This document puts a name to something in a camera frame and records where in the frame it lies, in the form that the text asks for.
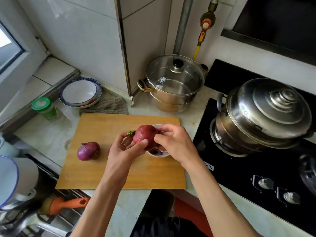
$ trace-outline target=plastic container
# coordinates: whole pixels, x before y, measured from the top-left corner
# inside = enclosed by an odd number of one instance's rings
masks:
[[[41,97],[33,101],[32,109],[43,115],[47,120],[57,118],[57,111],[52,101],[47,97]]]

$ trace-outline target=dish rack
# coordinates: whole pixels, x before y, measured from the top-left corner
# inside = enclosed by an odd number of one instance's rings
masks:
[[[34,200],[44,201],[49,196],[59,197],[62,196],[65,200],[74,198],[89,197],[81,190],[56,190],[55,185],[57,183],[59,175],[50,170],[48,167],[37,161],[34,157],[26,154],[26,157],[33,160],[39,169],[39,180],[36,186],[36,196]],[[27,209],[29,202],[22,203],[19,207],[6,212],[6,215],[0,223],[0,233],[4,229],[12,228],[15,221],[22,216],[22,213]],[[83,214],[84,208],[77,209],[63,209],[58,215],[38,215],[38,217],[59,229],[64,231],[71,231],[75,226],[80,216]],[[44,231],[36,226],[25,227],[18,237],[55,237],[56,235]]]

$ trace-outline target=metal pipe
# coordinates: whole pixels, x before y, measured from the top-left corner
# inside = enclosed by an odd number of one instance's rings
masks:
[[[184,34],[185,34],[186,25],[188,24],[188,19],[189,19],[192,3],[193,3],[193,0],[184,0],[183,1],[180,22],[179,22],[177,36],[176,36],[176,41],[174,43],[174,48],[173,48],[173,54],[179,55],[179,53],[180,53],[180,49],[181,49]]]

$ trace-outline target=pot lid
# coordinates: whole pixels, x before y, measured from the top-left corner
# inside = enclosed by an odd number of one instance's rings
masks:
[[[238,93],[240,113],[249,125],[275,138],[305,135],[312,115],[305,99],[281,82],[258,78],[244,83]]]
[[[181,55],[162,55],[152,60],[146,70],[148,82],[156,89],[175,95],[191,95],[204,85],[203,69]]]

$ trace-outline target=countertop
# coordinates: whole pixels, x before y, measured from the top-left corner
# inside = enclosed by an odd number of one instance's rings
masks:
[[[133,107],[128,106],[128,112],[130,115],[178,116],[180,125],[186,128],[193,139],[208,99],[216,99],[218,93],[203,86],[188,110],[183,113],[169,114],[159,111],[150,103],[148,94],[141,92],[135,97]],[[107,99],[114,98],[108,93],[105,95]],[[80,115],[77,109],[64,106],[59,100],[54,104],[61,114],[59,119],[48,121],[41,115],[37,115],[16,131],[15,135],[62,167],[67,154],[65,143],[73,137]],[[186,191],[197,197],[187,172],[185,176]],[[311,236],[226,187],[221,186],[221,188],[261,235],[265,237]],[[94,192],[94,190],[83,191],[90,196]],[[122,190],[105,236],[129,237],[150,192],[151,190]]]

